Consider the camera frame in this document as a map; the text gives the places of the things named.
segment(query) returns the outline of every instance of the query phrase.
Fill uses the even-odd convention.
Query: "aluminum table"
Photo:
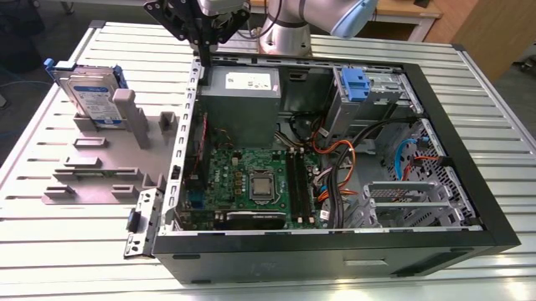
[[[157,260],[125,261],[133,205],[45,205],[74,151],[75,107],[55,85],[0,169],[0,296],[55,300],[526,300],[536,298],[536,143],[468,54],[451,45],[315,36],[313,56],[420,64],[523,245],[419,278],[182,285]],[[236,37],[227,52],[257,52]],[[90,28],[73,61],[120,64],[146,115],[182,111],[192,49],[157,25]]]

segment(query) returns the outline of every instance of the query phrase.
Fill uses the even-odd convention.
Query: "hard drive label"
[[[118,107],[112,103],[112,93],[108,87],[74,86],[75,94],[94,122],[101,127],[116,127],[122,117]]]

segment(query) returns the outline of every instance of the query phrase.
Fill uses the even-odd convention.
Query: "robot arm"
[[[146,11],[181,40],[200,52],[210,66],[210,53],[227,43],[251,17],[245,0],[157,0]],[[370,20],[379,0],[271,0],[261,35],[264,52],[307,55],[311,51],[309,23],[341,38],[352,38]]]
[[[244,0],[157,0],[144,8],[176,38],[189,40],[204,66],[251,17]]]

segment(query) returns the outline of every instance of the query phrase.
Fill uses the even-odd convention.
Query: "motherboard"
[[[309,185],[317,171],[315,153],[214,149],[208,189],[188,193],[192,229],[213,230],[221,220],[235,219],[243,224],[256,218],[280,220],[287,229],[320,227]]]

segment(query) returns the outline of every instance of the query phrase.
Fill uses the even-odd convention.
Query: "cpu socket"
[[[275,174],[272,171],[251,171],[251,200],[267,205],[276,198]]]

